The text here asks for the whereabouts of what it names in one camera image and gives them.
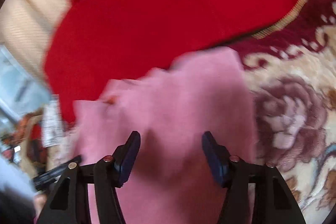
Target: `red object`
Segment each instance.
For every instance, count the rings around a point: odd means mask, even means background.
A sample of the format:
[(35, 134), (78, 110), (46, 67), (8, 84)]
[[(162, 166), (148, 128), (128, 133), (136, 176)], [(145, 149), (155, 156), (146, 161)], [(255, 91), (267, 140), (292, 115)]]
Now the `red object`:
[(270, 25), (297, 0), (73, 0), (45, 62), (63, 118), (95, 100), (109, 79), (168, 68), (188, 51)]
[(30, 139), (31, 140), (41, 139), (41, 127), (39, 124), (35, 124), (33, 126), (33, 129), (31, 130), (30, 133)]
[(8, 160), (13, 158), (14, 149), (10, 148), (1, 152), (1, 154)]

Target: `pink cloth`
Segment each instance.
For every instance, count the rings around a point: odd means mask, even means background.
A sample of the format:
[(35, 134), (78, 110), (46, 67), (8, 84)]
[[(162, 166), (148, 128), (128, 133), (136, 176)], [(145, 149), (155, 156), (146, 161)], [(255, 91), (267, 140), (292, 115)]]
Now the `pink cloth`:
[[(114, 105), (102, 102), (115, 95)], [(202, 133), (211, 131), (248, 162), (255, 155), (253, 103), (236, 52), (224, 47), (193, 52), (169, 71), (112, 80), (100, 100), (75, 102), (77, 153), (84, 165), (95, 163), (125, 143), (132, 130), (140, 133), (129, 181), (117, 189), (126, 223), (215, 224), (225, 190), (212, 178)], [(89, 201), (92, 223), (99, 223), (93, 187)]]

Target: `floral pattern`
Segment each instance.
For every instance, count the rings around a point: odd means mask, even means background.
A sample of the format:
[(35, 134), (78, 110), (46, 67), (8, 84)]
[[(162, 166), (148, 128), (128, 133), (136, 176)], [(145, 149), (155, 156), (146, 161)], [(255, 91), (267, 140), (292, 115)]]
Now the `floral pattern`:
[(336, 0), (298, 0), (233, 43), (256, 106), (256, 162), (277, 165), (307, 224), (336, 202)]
[(258, 151), (280, 171), (298, 160), (310, 162), (325, 148), (327, 111), (314, 89), (300, 77), (284, 77), (256, 94)]

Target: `metal screw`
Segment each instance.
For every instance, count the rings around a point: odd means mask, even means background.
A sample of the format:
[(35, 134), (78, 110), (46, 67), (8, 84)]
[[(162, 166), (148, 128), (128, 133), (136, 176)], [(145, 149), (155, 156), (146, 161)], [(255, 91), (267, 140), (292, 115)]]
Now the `metal screw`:
[(111, 155), (107, 155), (107, 156), (105, 156), (105, 157), (103, 158), (103, 160), (104, 160), (105, 162), (110, 162), (110, 161), (113, 160), (113, 157), (112, 157)]
[(275, 165), (274, 165), (273, 163), (271, 163), (271, 162), (267, 162), (267, 163), (266, 163), (266, 166), (267, 166), (267, 167), (271, 167), (271, 168), (273, 168)]
[(76, 168), (76, 166), (77, 166), (77, 164), (75, 162), (71, 162), (68, 165), (69, 169), (74, 169), (74, 168)]
[(240, 159), (239, 159), (239, 157), (236, 156), (236, 155), (231, 155), (231, 156), (230, 156), (230, 160), (233, 161), (233, 162), (238, 162)]

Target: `black plastic bracket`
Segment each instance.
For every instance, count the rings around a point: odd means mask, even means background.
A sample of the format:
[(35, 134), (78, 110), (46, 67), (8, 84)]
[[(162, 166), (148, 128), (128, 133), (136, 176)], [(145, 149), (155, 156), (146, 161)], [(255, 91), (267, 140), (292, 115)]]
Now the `black plastic bracket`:
[(228, 188), (218, 224), (247, 223), (249, 183), (255, 183), (252, 224), (305, 224), (293, 194), (275, 166), (249, 164), (230, 155), (210, 132), (203, 134), (202, 148), (214, 180)]
[(100, 224), (125, 224), (115, 187), (128, 180), (140, 148), (140, 134), (133, 131), (124, 145), (96, 164), (69, 163), (51, 192), (37, 224), (91, 224), (87, 184), (95, 185)]

